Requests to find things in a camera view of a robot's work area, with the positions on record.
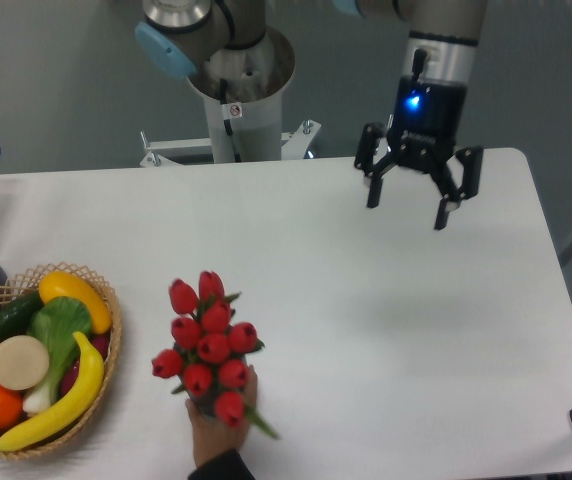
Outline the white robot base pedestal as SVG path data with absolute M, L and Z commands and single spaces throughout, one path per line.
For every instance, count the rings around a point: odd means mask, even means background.
M 321 129 L 310 119 L 282 131 L 282 100 L 295 73 L 288 39 L 265 21 L 243 25 L 227 43 L 199 31 L 162 33 L 142 22 L 135 37 L 167 75 L 185 78 L 204 104 L 216 163 L 302 159 Z

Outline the person's hand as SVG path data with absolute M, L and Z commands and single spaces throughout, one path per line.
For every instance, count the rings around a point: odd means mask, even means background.
M 239 426 L 230 427 L 219 420 L 205 417 L 191 399 L 185 401 L 192 426 L 193 459 L 196 468 L 229 453 L 239 453 L 251 429 L 245 419 Z

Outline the dark sleeved forearm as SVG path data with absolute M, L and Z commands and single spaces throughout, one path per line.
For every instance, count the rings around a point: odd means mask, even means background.
M 237 450 L 230 449 L 196 467 L 188 480 L 254 480 Z

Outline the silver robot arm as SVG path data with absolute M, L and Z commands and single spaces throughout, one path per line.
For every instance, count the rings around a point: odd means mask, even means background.
M 456 135 L 487 5 L 483 1 L 337 1 L 323 15 L 308 1 L 146 1 L 135 39 L 166 75 L 202 98 L 213 159 L 240 163 L 301 158 L 318 125 L 282 131 L 282 96 L 297 53 L 337 46 L 325 67 L 338 73 L 357 50 L 361 18 L 396 18 L 408 41 L 394 110 L 368 123 L 354 158 L 379 204 L 384 175 L 395 167 L 428 175 L 441 199 L 437 229 L 479 190 L 483 150 Z

